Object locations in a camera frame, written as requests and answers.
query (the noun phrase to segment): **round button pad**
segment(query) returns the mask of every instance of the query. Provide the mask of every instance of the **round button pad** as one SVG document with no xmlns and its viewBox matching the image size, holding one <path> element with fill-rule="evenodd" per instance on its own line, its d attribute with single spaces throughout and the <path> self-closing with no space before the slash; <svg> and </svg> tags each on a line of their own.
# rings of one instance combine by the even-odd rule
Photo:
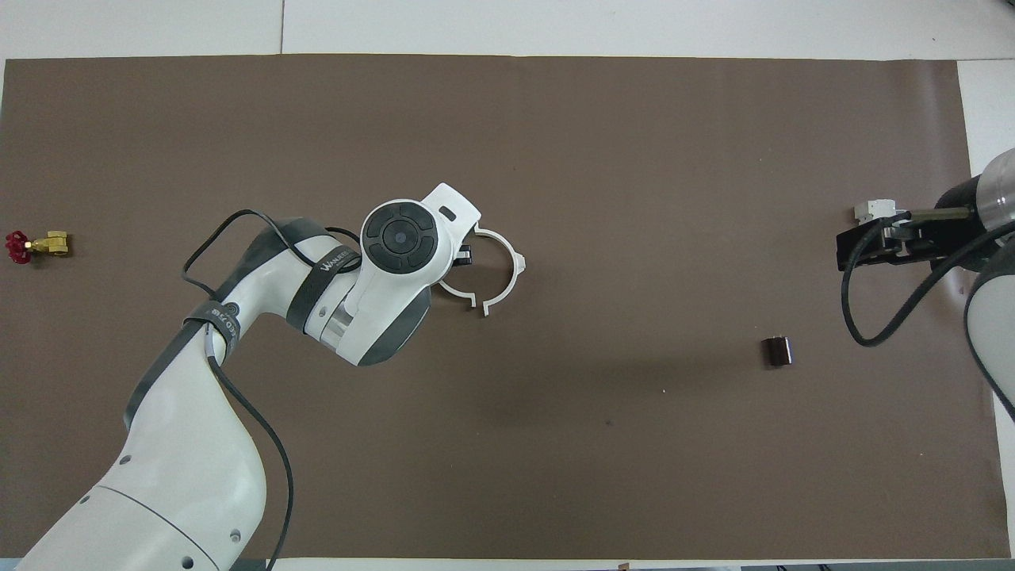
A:
<svg viewBox="0 0 1015 571">
<path fill-rule="evenodd" d="M 363 252 L 391 273 L 412 273 L 423 267 L 433 258 L 436 242 L 433 216 L 415 202 L 382 206 L 364 224 Z"/>
</svg>

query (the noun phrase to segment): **brass fitting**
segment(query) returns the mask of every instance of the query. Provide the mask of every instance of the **brass fitting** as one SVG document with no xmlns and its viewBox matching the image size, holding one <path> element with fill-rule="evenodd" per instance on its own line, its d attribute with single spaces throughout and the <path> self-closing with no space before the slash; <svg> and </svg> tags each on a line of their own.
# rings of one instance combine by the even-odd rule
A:
<svg viewBox="0 0 1015 571">
<path fill-rule="evenodd" d="M 67 245 L 67 232 L 57 229 L 47 231 L 46 237 L 25 241 L 24 246 L 32 252 L 54 256 L 66 256 L 70 253 L 70 247 Z"/>
</svg>

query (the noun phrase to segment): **red valve handle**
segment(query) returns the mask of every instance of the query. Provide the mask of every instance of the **red valve handle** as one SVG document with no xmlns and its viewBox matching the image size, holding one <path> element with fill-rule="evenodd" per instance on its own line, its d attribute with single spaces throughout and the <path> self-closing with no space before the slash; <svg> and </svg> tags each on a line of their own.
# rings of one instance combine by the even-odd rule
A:
<svg viewBox="0 0 1015 571">
<path fill-rule="evenodd" d="M 31 252 L 24 246 L 26 241 L 28 241 L 28 236 L 20 229 L 15 229 L 7 234 L 7 255 L 14 260 L 14 263 L 26 264 L 31 261 Z"/>
</svg>

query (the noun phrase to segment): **white tile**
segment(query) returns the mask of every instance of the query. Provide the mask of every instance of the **white tile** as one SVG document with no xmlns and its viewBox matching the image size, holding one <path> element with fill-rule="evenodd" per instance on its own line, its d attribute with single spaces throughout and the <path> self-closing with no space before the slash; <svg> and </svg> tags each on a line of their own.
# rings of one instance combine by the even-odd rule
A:
<svg viewBox="0 0 1015 571">
<path fill-rule="evenodd" d="M 286 0 L 285 53 L 1015 57 L 1000 0 Z"/>
<path fill-rule="evenodd" d="M 958 64 L 958 84 L 969 144 L 969 168 L 984 170 L 992 158 L 1015 147 L 1015 61 Z M 1001 452 L 1001 476 L 1008 498 L 1008 537 L 1015 552 L 1015 423 L 994 400 Z"/>
<path fill-rule="evenodd" d="M 282 0 L 0 0 L 0 60 L 277 54 L 281 28 Z"/>
</svg>

